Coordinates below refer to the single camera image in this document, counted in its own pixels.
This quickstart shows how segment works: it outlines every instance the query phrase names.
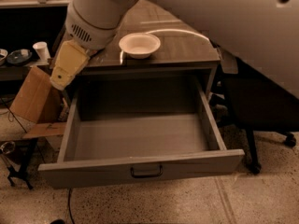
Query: white bowl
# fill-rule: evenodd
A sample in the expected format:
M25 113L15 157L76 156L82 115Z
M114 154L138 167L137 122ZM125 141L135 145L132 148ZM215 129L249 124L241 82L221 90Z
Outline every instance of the white bowl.
M161 45L156 35L135 33L124 36L120 43L121 49L135 59L145 59Z
M8 52L5 49L0 49L0 65L4 64L7 59Z

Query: drawer handle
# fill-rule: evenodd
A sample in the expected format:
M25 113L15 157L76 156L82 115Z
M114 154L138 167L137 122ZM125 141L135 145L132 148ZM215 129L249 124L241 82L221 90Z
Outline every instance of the drawer handle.
M151 177L161 176L162 174L163 174L163 166L162 165L159 166L159 173L158 174L153 174L153 175L136 175L134 173L134 168L131 168L131 176L133 178L151 178Z

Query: chair wheel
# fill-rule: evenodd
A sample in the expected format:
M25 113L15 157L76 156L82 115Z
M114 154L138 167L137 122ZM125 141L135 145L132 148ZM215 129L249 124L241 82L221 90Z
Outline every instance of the chair wheel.
M295 147L297 140L294 136L288 136L286 140L283 142L288 147Z
M65 222L62 219L57 219L52 221L50 224L65 224Z
M261 172L262 165L260 163L251 163L248 168L254 175L257 175Z

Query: small bowl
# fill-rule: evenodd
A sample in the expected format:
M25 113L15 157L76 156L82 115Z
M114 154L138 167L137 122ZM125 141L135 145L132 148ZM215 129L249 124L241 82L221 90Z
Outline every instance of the small bowl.
M135 33L124 36L119 45L132 58L145 59L161 46L161 42L156 35Z
M29 63L31 57L32 52L29 49L18 49L9 53L9 55L7 56L7 62L10 65L22 66Z
M0 65L6 62L8 52L5 49L0 49Z

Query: cardboard box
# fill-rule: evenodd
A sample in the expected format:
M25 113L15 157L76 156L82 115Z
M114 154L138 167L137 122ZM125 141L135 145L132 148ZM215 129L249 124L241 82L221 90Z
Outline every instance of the cardboard box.
M65 122L58 122L58 118L63 103L61 92L50 84L50 76L34 66L24 80L10 110L36 124L23 138L62 137Z

